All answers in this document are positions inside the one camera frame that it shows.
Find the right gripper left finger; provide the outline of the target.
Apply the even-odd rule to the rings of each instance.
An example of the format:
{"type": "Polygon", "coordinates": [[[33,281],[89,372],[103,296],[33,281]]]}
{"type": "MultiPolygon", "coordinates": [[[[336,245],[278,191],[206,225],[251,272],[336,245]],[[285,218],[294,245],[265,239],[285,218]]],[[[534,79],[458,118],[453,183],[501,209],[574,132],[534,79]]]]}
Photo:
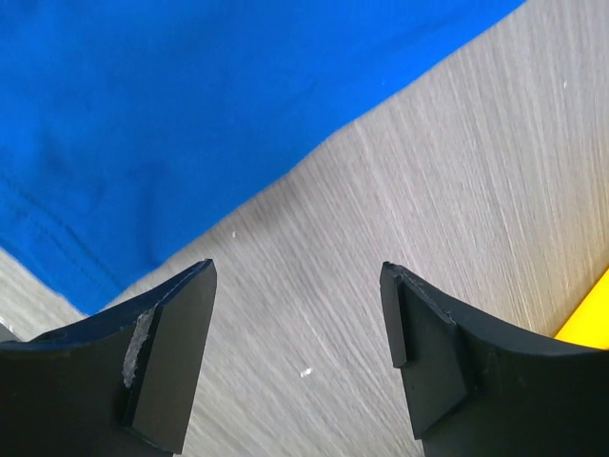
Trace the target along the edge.
{"type": "Polygon", "coordinates": [[[180,454],[216,288],[205,260],[31,340],[3,328],[2,454],[180,454]]]}

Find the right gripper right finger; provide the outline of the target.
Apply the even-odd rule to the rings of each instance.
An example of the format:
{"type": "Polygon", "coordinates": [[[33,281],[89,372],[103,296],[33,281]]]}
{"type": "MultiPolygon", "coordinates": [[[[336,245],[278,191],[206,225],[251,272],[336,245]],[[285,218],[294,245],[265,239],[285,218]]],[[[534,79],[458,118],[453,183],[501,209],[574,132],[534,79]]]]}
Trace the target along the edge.
{"type": "Polygon", "coordinates": [[[383,318],[428,456],[604,456],[608,354],[516,327],[384,263],[383,318]]]}

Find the blue printed t shirt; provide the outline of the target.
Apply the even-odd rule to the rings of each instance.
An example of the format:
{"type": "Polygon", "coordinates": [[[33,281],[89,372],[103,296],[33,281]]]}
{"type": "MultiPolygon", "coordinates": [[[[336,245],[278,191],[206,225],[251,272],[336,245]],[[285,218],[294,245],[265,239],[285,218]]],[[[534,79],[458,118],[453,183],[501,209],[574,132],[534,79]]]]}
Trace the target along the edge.
{"type": "Polygon", "coordinates": [[[514,1],[5,1],[1,246],[93,314],[514,1]]]}

